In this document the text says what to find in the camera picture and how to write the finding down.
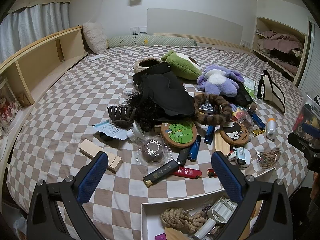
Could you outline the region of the white plastic holder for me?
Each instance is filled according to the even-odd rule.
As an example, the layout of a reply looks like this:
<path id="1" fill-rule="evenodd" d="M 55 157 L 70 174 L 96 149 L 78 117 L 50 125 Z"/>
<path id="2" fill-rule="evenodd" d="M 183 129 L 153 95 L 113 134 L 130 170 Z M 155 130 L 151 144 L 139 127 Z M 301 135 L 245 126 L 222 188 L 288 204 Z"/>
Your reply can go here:
<path id="1" fill-rule="evenodd" d="M 215 204 L 207 211 L 207 216 L 217 223 L 226 224 L 233 215 L 238 204 L 231 201 L 229 198 L 222 196 Z"/>

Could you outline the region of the brown tape roll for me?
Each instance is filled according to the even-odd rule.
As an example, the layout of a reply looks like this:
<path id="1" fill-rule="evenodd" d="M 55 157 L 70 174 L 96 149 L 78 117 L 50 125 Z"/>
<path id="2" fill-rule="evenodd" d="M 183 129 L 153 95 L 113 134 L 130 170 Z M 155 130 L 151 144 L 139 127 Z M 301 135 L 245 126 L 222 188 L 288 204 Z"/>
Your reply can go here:
<path id="1" fill-rule="evenodd" d="M 141 165 L 163 165 L 172 160 L 171 148 L 161 137 L 137 139 L 137 162 Z"/>

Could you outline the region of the dark blue lighter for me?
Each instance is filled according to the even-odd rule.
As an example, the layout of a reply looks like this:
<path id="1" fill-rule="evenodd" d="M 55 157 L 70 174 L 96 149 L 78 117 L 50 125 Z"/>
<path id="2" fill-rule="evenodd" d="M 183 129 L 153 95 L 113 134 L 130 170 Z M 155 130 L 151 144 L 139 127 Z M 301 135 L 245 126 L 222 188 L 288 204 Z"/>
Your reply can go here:
<path id="1" fill-rule="evenodd" d="M 188 153 L 188 157 L 187 157 L 191 162 L 195 162 L 197 160 L 197 155 L 199 152 L 200 143 L 201 143 L 201 136 L 197 135 L 196 140 L 192 144 L 190 151 Z"/>

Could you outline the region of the black gold lighter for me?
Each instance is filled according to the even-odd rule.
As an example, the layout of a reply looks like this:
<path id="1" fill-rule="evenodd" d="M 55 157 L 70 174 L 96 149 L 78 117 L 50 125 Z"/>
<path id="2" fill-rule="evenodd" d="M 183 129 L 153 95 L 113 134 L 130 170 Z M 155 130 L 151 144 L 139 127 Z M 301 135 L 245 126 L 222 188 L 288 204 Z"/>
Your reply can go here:
<path id="1" fill-rule="evenodd" d="M 177 171 L 178 167 L 178 163 L 174 159 L 172 159 L 171 161 L 167 162 L 166 164 L 162 165 L 158 169 L 145 176 L 143 178 L 143 182 L 147 187 L 155 185 L 162 179 L 167 178 L 167 176 Z"/>

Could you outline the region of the checkered bed sheet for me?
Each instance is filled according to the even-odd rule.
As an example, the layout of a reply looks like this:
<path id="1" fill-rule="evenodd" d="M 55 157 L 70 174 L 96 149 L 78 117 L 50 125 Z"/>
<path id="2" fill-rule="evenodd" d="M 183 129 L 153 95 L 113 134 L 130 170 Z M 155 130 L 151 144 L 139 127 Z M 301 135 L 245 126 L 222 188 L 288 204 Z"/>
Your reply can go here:
<path id="1" fill-rule="evenodd" d="M 89 140 L 105 151 L 122 158 L 117 172 L 106 171 L 92 198 L 84 205 L 89 217 L 106 239 L 140 239 L 140 206 L 143 203 L 187 198 L 219 190 L 221 184 L 206 174 L 210 168 L 213 146 L 202 143 L 197 161 L 189 168 L 202 171 L 200 179 L 169 177 L 146 187 L 143 177 L 152 167 L 140 166 L 136 147 L 128 140 L 107 143 L 98 139 L 94 125 L 108 119 L 108 106 L 119 105 L 134 89 L 133 64 L 146 57 L 159 58 L 169 50 L 160 46 L 118 47 L 92 60 L 90 56 L 64 74 L 35 105 L 14 144 L 8 168 L 7 187 L 16 202 L 28 211 L 38 180 L 48 183 L 75 175 L 89 159 L 79 151 L 79 144 Z M 246 145 L 251 155 L 274 147 L 281 149 L 275 164 L 277 175 L 292 193 L 307 174 L 303 155 L 287 142 L 302 105 L 303 97 L 292 82 L 254 55 L 206 47 L 179 48 L 201 67 L 217 64 L 239 71 L 242 76 L 259 81 L 264 70 L 285 94 L 284 114 L 257 100 L 257 115 L 277 122 L 277 137 L 264 134 Z"/>

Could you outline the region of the oval wooden board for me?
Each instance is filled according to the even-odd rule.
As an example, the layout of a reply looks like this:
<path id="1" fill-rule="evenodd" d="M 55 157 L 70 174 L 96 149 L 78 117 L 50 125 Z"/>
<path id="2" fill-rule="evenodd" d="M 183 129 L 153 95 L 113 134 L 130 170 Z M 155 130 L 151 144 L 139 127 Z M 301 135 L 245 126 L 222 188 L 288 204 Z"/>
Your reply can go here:
<path id="1" fill-rule="evenodd" d="M 230 153 L 230 144 L 228 144 L 222 137 L 220 129 L 214 133 L 214 146 L 216 151 L 220 151 L 224 156 Z"/>

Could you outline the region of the grey window curtain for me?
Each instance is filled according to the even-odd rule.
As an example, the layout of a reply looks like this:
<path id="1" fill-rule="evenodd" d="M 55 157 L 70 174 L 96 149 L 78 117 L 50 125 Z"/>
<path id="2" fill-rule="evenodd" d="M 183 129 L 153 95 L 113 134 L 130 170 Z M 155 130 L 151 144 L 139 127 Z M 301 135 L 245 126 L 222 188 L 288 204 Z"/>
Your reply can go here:
<path id="1" fill-rule="evenodd" d="M 38 4 L 8 14 L 1 22 L 1 62 L 27 45 L 68 29 L 69 4 Z"/>

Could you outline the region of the white thread spool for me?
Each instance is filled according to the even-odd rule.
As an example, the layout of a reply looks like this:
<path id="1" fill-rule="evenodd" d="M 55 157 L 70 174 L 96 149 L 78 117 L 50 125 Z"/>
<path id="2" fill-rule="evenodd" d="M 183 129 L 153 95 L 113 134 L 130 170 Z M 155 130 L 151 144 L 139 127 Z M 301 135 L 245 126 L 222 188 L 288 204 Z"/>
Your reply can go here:
<path id="1" fill-rule="evenodd" d="M 274 140 L 277 135 L 277 123 L 274 118 L 269 118 L 266 125 L 267 139 Z"/>

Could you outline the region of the wooden clip block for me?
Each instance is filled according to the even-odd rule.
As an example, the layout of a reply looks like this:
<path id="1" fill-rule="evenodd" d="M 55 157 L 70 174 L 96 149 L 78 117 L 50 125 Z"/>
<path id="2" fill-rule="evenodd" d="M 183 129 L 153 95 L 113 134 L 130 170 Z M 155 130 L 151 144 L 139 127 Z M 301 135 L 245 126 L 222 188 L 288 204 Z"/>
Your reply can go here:
<path id="1" fill-rule="evenodd" d="M 81 142 L 78 146 L 80 152 L 88 157 L 89 159 L 94 159 L 98 155 L 105 155 L 108 159 L 108 166 L 107 169 L 112 172 L 117 172 L 120 168 L 120 166 L 123 163 L 123 160 L 121 157 L 105 151 L 100 146 L 94 144 L 93 142 L 85 139 L 83 142 Z"/>

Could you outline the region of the white round tape measure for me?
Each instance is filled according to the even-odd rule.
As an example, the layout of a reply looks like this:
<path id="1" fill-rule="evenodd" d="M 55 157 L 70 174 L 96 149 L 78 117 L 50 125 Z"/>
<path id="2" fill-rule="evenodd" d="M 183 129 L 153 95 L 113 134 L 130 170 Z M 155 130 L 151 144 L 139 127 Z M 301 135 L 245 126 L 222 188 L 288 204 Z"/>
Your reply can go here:
<path id="1" fill-rule="evenodd" d="M 242 167 L 249 167 L 251 163 L 251 154 L 246 148 L 236 148 L 236 163 Z"/>

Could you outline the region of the dark red lighter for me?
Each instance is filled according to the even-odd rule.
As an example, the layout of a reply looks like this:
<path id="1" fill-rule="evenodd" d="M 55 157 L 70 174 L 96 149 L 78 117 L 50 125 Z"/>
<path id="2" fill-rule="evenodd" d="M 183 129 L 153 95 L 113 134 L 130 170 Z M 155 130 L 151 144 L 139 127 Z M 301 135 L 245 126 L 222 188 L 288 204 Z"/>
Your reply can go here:
<path id="1" fill-rule="evenodd" d="M 213 168 L 209 168 L 209 169 L 207 170 L 207 176 L 208 176 L 209 178 L 217 178 L 217 177 L 218 177 L 218 175 L 216 174 L 216 172 L 214 171 Z"/>

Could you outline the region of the red lighter with text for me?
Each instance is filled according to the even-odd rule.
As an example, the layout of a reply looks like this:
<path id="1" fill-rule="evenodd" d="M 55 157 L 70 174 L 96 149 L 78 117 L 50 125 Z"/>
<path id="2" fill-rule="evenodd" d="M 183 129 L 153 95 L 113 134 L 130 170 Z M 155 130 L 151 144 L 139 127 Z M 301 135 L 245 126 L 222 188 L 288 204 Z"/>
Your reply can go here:
<path id="1" fill-rule="evenodd" d="M 179 167 L 172 175 L 189 179 L 199 179 L 202 177 L 202 172 L 192 168 Z"/>

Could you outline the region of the wooden headboard shelf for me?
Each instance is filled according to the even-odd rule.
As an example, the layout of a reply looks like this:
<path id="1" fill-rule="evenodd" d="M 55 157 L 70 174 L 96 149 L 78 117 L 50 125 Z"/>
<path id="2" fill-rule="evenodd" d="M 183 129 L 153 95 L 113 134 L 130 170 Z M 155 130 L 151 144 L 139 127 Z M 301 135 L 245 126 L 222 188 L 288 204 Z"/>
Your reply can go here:
<path id="1" fill-rule="evenodd" d="M 12 136 L 28 111 L 56 81 L 83 59 L 82 27 L 51 34 L 1 63 L 1 130 Z"/>

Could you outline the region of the white storage box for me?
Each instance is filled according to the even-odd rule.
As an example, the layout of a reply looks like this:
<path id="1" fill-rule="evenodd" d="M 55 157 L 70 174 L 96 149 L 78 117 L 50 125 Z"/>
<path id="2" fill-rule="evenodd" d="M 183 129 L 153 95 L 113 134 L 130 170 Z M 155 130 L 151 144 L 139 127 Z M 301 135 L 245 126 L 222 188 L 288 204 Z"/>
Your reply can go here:
<path id="1" fill-rule="evenodd" d="M 212 239 L 225 224 L 208 218 L 207 211 L 222 196 L 224 189 L 190 198 L 141 205 L 141 239 Z"/>

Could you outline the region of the fluffy beige slipper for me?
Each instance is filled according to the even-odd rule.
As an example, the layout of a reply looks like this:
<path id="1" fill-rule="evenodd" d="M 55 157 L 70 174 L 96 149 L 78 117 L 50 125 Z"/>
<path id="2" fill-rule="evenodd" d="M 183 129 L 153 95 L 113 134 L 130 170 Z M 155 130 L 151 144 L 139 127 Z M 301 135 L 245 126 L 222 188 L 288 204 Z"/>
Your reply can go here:
<path id="1" fill-rule="evenodd" d="M 161 60 L 154 57 L 140 59 L 133 64 L 133 71 L 137 74 L 159 63 L 161 63 Z"/>

